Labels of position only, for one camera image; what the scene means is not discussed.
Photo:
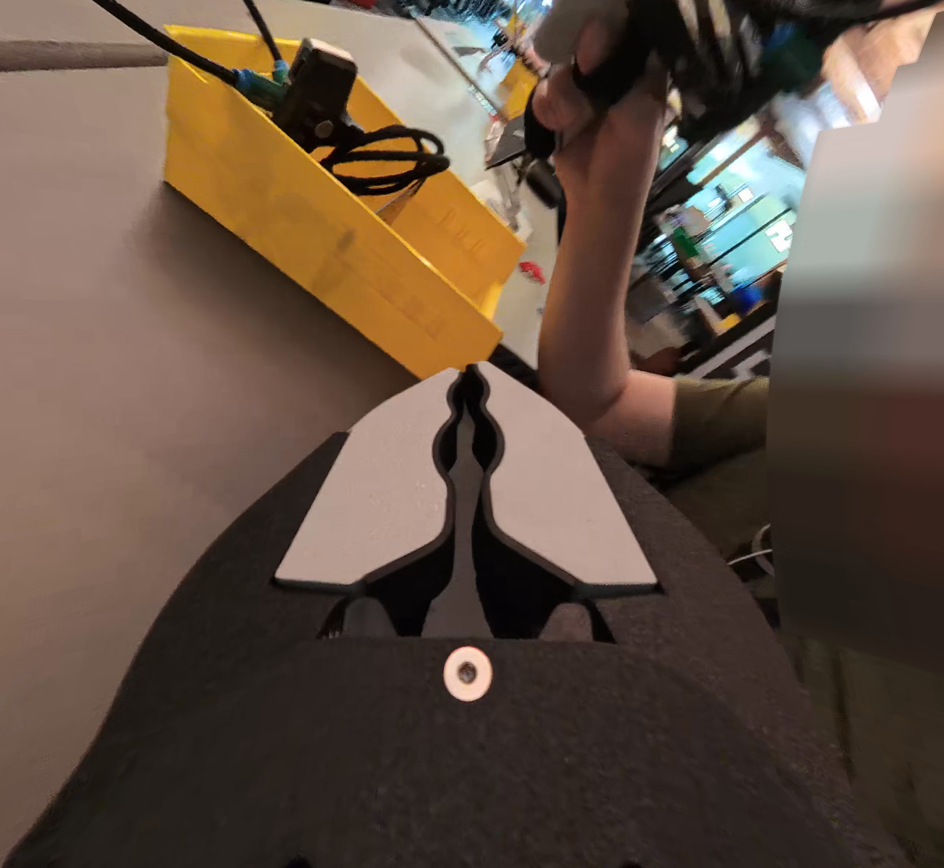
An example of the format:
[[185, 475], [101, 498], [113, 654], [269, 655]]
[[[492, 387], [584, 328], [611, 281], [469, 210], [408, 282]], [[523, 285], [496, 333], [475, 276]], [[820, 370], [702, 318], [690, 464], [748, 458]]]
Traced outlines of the person's right forearm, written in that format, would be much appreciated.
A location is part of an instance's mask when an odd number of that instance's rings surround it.
[[653, 168], [562, 180], [562, 236], [538, 344], [541, 394], [626, 461], [664, 468], [676, 384], [631, 364], [625, 298]]

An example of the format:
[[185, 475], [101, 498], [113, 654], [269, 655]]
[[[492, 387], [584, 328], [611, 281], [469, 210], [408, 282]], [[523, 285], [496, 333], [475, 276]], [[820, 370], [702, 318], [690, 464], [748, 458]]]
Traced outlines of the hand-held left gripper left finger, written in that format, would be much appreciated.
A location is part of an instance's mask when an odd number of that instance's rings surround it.
[[438, 451], [458, 420], [461, 378], [445, 369], [350, 428], [275, 570], [278, 585], [365, 591], [445, 538], [452, 501]]

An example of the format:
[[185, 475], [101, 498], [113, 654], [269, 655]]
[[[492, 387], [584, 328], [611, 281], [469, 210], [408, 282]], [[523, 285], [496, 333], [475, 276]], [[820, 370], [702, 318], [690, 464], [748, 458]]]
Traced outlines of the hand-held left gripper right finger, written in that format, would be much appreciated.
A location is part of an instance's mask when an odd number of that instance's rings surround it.
[[653, 567], [578, 426], [492, 363], [470, 366], [470, 413], [492, 537], [578, 597], [657, 590]]

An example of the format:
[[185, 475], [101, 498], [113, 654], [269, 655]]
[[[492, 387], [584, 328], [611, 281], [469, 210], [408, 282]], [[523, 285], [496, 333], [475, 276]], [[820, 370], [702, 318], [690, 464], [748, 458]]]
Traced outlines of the person's right hand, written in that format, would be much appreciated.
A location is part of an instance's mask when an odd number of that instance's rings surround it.
[[579, 87], [577, 77], [604, 66], [618, 52], [618, 32], [599, 19], [584, 24], [569, 65], [537, 83], [525, 111], [533, 141], [549, 140], [551, 164], [562, 180], [603, 180], [630, 168], [653, 168], [667, 107], [668, 75], [655, 55], [612, 105]]

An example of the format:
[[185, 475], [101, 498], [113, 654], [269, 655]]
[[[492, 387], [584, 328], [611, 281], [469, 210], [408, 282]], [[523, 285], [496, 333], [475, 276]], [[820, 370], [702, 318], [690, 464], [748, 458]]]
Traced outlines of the yellow plastic bin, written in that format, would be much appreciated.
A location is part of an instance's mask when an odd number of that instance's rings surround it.
[[359, 199], [258, 107], [174, 56], [164, 180], [419, 379], [487, 359], [525, 243], [453, 172]]

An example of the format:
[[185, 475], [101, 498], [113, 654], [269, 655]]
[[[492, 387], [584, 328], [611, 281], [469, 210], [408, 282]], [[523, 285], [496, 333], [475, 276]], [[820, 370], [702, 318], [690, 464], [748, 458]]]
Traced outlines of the black adapter device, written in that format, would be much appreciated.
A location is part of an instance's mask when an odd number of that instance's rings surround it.
[[312, 37], [302, 39], [284, 97], [272, 112], [273, 123], [307, 154], [359, 142], [363, 129], [348, 113], [357, 78], [348, 51]]

